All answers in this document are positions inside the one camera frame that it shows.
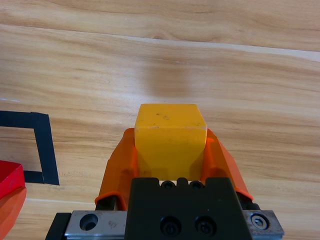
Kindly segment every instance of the yellow block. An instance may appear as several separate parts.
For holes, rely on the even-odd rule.
[[[199,180],[207,125],[195,104],[142,104],[134,127],[141,177]]]

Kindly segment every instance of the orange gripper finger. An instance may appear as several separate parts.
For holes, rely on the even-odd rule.
[[[240,174],[238,166],[214,133],[208,129],[204,148],[201,181],[207,178],[230,178],[236,192],[248,197],[252,201],[254,197],[249,194],[245,182]]]
[[[15,225],[26,195],[27,189],[22,186],[0,199],[0,239],[4,239]]]
[[[95,199],[95,204],[101,199],[116,196],[118,210],[128,210],[131,181],[138,176],[135,129],[128,128],[107,162],[100,193]]]

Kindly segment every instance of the screw hole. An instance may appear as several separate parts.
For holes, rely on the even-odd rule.
[[[164,181],[162,184],[161,184],[161,187],[162,188],[165,188],[165,189],[173,189],[176,185],[172,182],[172,181]]]
[[[181,223],[174,216],[166,216],[160,221],[160,229],[164,236],[173,238],[181,232]]]
[[[195,190],[202,189],[205,187],[200,181],[192,181],[190,182],[190,185]]]
[[[213,236],[216,233],[217,226],[215,221],[209,216],[197,216],[195,218],[196,230],[205,236]]]
[[[98,217],[95,214],[84,215],[80,220],[80,228],[84,231],[94,229],[98,223]]]
[[[251,222],[260,230],[266,230],[269,227],[269,220],[262,214],[254,213],[251,216]]]

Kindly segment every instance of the wooden table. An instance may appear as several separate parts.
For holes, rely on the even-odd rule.
[[[197,104],[286,240],[320,238],[318,0],[2,0],[0,110],[49,114],[60,186],[27,183],[8,240],[93,210],[142,103]],[[40,167],[31,129],[0,159]]]

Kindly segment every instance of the black electrical tape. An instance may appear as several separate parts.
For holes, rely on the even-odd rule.
[[[0,127],[33,129],[42,172],[24,171],[24,180],[26,183],[59,185],[54,142],[48,114],[0,111]]]

